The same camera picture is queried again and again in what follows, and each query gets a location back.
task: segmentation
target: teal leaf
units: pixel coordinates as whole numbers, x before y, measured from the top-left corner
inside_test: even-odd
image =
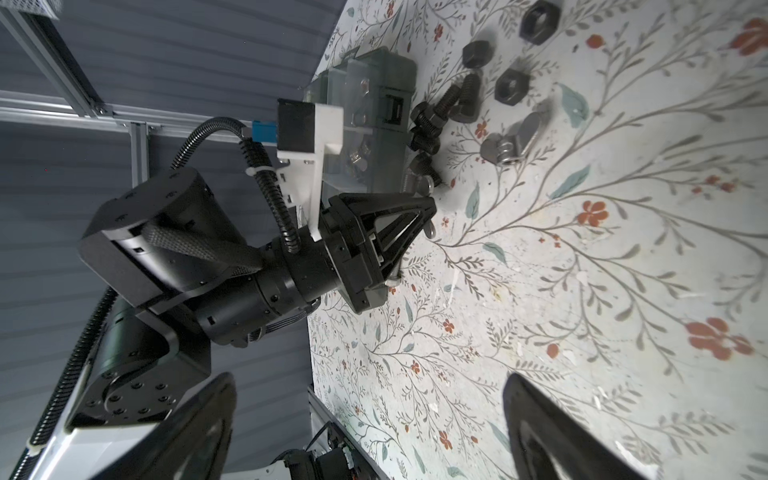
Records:
[[[422,470],[422,473],[426,473],[427,469],[424,468],[424,462],[422,462],[421,456],[419,456],[419,453],[416,451],[416,448],[413,449],[413,455],[416,455],[416,463],[419,464],[419,468]]]
[[[397,22],[400,21],[400,11],[402,10],[402,3],[397,8],[397,12],[395,13],[395,18],[392,20],[392,30],[395,30],[395,27],[397,26]]]
[[[467,207],[464,211],[464,213],[467,215],[467,218],[474,220],[478,217],[478,212],[480,210],[480,184],[475,183],[475,189],[472,191],[472,194],[469,195],[469,199],[467,199]]]
[[[464,472],[459,470],[458,467],[448,467],[448,475],[450,475],[451,478],[455,478],[455,477],[467,478],[467,475],[464,475]]]
[[[493,430],[493,434],[496,435],[496,438],[502,443],[505,449],[507,449],[508,452],[512,451],[512,448],[509,446],[509,437],[507,437],[507,434],[502,432],[498,429],[498,427],[490,422],[488,424],[491,426],[491,430]]]
[[[557,190],[552,192],[549,195],[549,198],[554,200],[555,198],[560,198],[565,194],[569,194],[573,191],[576,187],[584,183],[584,180],[587,180],[587,176],[589,175],[589,165],[582,168],[578,172],[575,172],[573,174],[568,175],[568,178],[565,179],[563,184],[558,187]]]
[[[495,243],[487,242],[482,244],[482,249],[487,250],[494,255],[496,255],[496,258],[498,258],[498,261],[503,262],[504,265],[507,264],[507,256],[504,254],[504,249],[502,249],[499,245],[496,245]]]
[[[408,321],[413,323],[413,310],[411,310],[411,304],[406,300],[406,313],[408,314]]]
[[[559,85],[563,91],[563,110],[568,114],[568,118],[571,119],[571,126],[573,128],[579,128],[589,116],[589,105],[587,104],[587,100],[577,91],[573,91],[563,84]]]

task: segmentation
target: orange flower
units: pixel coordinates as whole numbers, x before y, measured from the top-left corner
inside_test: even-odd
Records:
[[[547,345],[547,355],[549,355],[549,358],[555,358],[558,356],[558,353],[560,353],[560,347],[556,343]]]
[[[478,124],[477,130],[475,130],[475,136],[477,138],[483,138],[484,136],[488,135],[488,130],[486,130],[487,126],[487,121],[483,121],[481,124]]]
[[[738,49],[739,55],[743,57],[768,47],[768,22],[762,18],[749,20],[744,25],[744,32],[733,39],[730,47]]]
[[[726,335],[729,328],[723,319],[710,317],[707,323],[692,322],[686,324],[685,328],[690,333],[688,342],[693,348],[709,350],[718,360],[728,360],[733,350],[742,355],[752,355],[755,351],[744,336]]]
[[[446,450],[453,450],[453,445],[451,445],[451,441],[448,440],[448,433],[447,432],[440,432],[440,442],[442,443],[442,446],[445,447]]]
[[[589,48],[600,48],[605,45],[605,40],[600,35],[591,35],[587,38],[587,46]]]
[[[589,222],[593,227],[599,227],[600,222],[608,218],[608,212],[605,210],[605,202],[595,202],[594,205],[589,200],[582,205],[584,211],[578,214],[576,220],[584,225]]]

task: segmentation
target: floral pattern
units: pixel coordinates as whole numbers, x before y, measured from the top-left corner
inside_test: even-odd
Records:
[[[495,39],[474,124],[433,166],[434,239],[354,315],[310,317],[315,390],[391,478],[516,478],[501,389],[530,379],[648,478],[768,478],[768,4],[566,0],[525,44],[532,0],[350,0],[319,71],[355,47],[418,66],[414,101]],[[528,96],[493,99],[509,66]],[[480,143],[534,109],[524,161]]]

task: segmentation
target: zip tie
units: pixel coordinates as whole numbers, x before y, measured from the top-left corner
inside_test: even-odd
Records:
[[[27,453],[28,457],[36,457],[40,455],[40,453],[45,450],[45,447],[48,446],[48,443],[45,443],[43,445],[33,445],[29,442],[29,439],[27,439],[27,450],[29,452]]]
[[[248,167],[245,169],[245,173],[247,175],[250,175],[251,177],[255,177],[256,174],[258,174],[261,171],[274,172],[275,167],[272,167],[271,165],[262,165],[261,167]]]

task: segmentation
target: metal beam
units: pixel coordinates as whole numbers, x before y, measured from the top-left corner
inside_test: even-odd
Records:
[[[147,124],[131,122],[131,186],[149,180],[149,130]]]
[[[0,22],[11,32],[13,38],[22,46],[29,58],[40,68],[43,75],[53,84],[77,116],[96,118],[100,114],[107,113],[103,106],[88,95],[50,36],[42,31],[34,15],[0,8]]]
[[[113,112],[112,117],[83,118],[77,116],[64,98],[0,90],[0,121],[121,133],[126,133],[128,125],[135,122],[147,124],[151,127],[153,135],[186,138],[197,125],[209,118],[204,115],[127,105],[110,105],[109,108]],[[250,132],[251,122],[241,121]],[[226,131],[212,134],[207,140],[230,143],[240,141],[237,136]]]

